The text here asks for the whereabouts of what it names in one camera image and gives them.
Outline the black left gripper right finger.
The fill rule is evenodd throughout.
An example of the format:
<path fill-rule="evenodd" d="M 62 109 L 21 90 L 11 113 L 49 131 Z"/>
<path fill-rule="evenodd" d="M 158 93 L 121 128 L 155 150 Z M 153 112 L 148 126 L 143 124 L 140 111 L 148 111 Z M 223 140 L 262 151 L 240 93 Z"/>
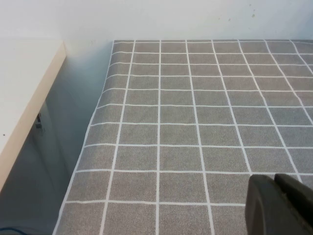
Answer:
<path fill-rule="evenodd" d="M 275 183 L 303 218 L 313 217 L 313 190 L 287 174 L 275 174 Z"/>

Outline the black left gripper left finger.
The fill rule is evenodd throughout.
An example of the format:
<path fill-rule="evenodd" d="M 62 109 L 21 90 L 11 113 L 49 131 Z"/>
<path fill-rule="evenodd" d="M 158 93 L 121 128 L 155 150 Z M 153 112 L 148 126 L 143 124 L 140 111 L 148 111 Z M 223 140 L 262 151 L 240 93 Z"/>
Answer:
<path fill-rule="evenodd" d="M 249 178 L 246 206 L 249 235 L 311 235 L 313 218 L 303 218 L 287 196 L 266 175 Z"/>

